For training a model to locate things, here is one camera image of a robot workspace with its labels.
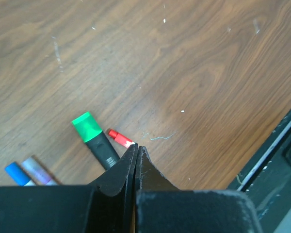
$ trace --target blue marker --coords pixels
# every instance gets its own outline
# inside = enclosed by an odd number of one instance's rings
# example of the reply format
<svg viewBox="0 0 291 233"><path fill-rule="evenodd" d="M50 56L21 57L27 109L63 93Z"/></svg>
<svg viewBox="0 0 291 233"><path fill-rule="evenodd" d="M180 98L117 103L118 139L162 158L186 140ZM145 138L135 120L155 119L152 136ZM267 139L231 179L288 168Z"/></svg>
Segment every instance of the blue marker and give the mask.
<svg viewBox="0 0 291 233"><path fill-rule="evenodd" d="M11 163L4 170L10 175L10 177L19 186L35 186L36 185L16 162Z"/></svg>

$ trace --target green and black marker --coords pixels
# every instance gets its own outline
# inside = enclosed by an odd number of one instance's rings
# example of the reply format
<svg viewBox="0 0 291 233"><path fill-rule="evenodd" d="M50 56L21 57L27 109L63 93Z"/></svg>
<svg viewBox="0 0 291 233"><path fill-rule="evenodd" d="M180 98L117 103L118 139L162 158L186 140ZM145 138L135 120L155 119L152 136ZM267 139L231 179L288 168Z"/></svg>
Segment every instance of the green and black marker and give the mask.
<svg viewBox="0 0 291 233"><path fill-rule="evenodd" d="M120 157L90 112L84 113L73 120L72 125L106 170L120 160Z"/></svg>

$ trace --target wood grain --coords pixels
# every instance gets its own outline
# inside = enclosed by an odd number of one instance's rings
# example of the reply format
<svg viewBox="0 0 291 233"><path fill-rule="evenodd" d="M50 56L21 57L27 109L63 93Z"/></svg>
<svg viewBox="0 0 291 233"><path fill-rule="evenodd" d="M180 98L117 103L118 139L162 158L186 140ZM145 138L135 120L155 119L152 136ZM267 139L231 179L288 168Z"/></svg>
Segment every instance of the wood grain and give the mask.
<svg viewBox="0 0 291 233"><path fill-rule="evenodd" d="M290 108L291 0L0 0L0 185L32 154L98 177L91 111L179 188L225 188Z"/></svg>

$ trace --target marker body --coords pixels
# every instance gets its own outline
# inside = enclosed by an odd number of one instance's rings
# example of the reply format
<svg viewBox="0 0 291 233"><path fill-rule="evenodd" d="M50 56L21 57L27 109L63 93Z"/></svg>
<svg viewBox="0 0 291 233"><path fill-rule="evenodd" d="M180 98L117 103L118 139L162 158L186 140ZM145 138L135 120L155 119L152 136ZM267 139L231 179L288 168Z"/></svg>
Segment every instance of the marker body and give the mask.
<svg viewBox="0 0 291 233"><path fill-rule="evenodd" d="M89 112L73 120L72 125L106 170L120 160L110 141Z"/></svg>
<svg viewBox="0 0 291 233"><path fill-rule="evenodd" d="M33 177L35 177L39 182L44 185L58 185L56 181L44 170L41 165L35 161L32 157L26 159L22 162L24 169Z"/></svg>
<svg viewBox="0 0 291 233"><path fill-rule="evenodd" d="M125 137L121 133L115 131L115 130L110 130L108 132L108 135L113 138L117 143L121 144L122 146L128 148L130 145L135 144L131 139L128 137Z"/></svg>
<svg viewBox="0 0 291 233"><path fill-rule="evenodd" d="M35 185L31 178L21 169L21 167L16 162L11 163L4 170L19 186Z"/></svg>

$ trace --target red marker cap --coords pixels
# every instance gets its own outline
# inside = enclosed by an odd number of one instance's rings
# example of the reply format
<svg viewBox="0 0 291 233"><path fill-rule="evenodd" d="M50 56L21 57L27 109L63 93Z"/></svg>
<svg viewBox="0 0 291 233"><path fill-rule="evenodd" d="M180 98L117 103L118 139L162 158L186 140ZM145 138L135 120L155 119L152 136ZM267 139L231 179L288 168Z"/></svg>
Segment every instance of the red marker cap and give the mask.
<svg viewBox="0 0 291 233"><path fill-rule="evenodd" d="M128 137L125 137L121 133L115 131L115 130L110 130L108 132L108 135L113 138L117 143L121 144L122 146L128 148L130 145L135 144L131 139Z"/></svg>

